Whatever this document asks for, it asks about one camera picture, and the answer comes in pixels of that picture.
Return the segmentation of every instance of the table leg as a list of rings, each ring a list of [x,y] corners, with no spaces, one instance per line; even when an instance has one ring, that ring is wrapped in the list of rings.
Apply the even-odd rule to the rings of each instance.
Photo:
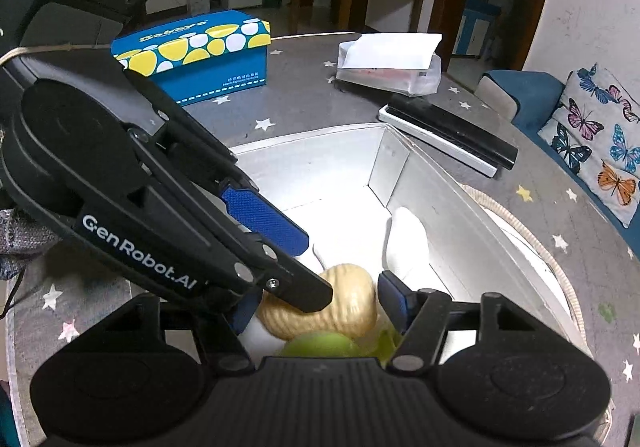
[[[424,0],[414,0],[414,7],[411,9],[411,20],[409,21],[409,32],[418,32],[423,3]]]
[[[289,5],[289,35],[298,33],[298,20],[300,18],[300,0],[291,0]]]
[[[338,14],[338,29],[349,29],[349,17],[351,15],[351,1],[352,0],[340,0],[340,13]]]

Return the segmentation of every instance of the pink star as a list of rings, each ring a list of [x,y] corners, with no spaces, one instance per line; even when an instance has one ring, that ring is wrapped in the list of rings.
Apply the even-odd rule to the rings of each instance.
[[[70,323],[62,323],[62,333],[58,337],[58,340],[66,339],[67,344],[73,340],[74,337],[80,335],[76,330],[76,320],[73,319]]]

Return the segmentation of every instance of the yellow star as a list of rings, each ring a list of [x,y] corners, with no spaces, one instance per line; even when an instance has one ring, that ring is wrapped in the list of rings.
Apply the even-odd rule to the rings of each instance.
[[[532,202],[533,198],[531,197],[531,191],[527,191],[522,185],[518,185],[518,190],[516,194],[522,196],[522,199],[526,202]]]

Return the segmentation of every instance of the open white box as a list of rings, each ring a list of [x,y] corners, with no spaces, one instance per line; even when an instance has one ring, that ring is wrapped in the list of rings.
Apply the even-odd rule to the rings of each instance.
[[[460,186],[423,150],[387,124],[356,124],[287,135],[233,149],[241,167],[276,207],[304,228],[325,267],[355,263],[377,279],[385,267],[391,214],[408,208],[429,239],[431,269],[411,288],[442,282],[454,300],[478,302],[500,292],[586,350],[562,303]],[[308,250],[300,260],[323,270]],[[447,338],[449,355],[469,345]],[[254,361],[283,342],[254,317],[241,335]]]

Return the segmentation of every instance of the yellow polka dot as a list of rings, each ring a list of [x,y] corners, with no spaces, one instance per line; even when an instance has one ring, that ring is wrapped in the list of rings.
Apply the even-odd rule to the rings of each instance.
[[[131,57],[132,55],[136,55],[136,53],[140,53],[140,50],[129,50],[128,52],[121,53],[120,55],[116,55],[116,59],[119,61],[120,59],[126,59]]]
[[[222,39],[214,39],[207,45],[211,55],[222,55],[225,53],[225,42]]]
[[[234,33],[239,24],[219,24],[218,26],[212,26],[206,30],[206,33],[211,37],[226,37]]]
[[[129,68],[149,77],[156,69],[158,58],[152,50],[136,53],[129,59]]]
[[[191,50],[187,54],[187,57],[184,58],[182,64],[189,64],[190,62],[200,61],[202,59],[206,59],[209,57],[209,52],[207,52],[204,48],[196,48],[195,50]]]
[[[179,61],[180,59],[184,59],[188,49],[189,41],[187,39],[174,39],[162,43],[158,47],[158,52],[160,52],[160,55],[165,59],[169,59],[169,61]]]
[[[255,48],[256,46],[267,46],[271,43],[271,36],[269,34],[258,34],[249,39],[248,48]]]

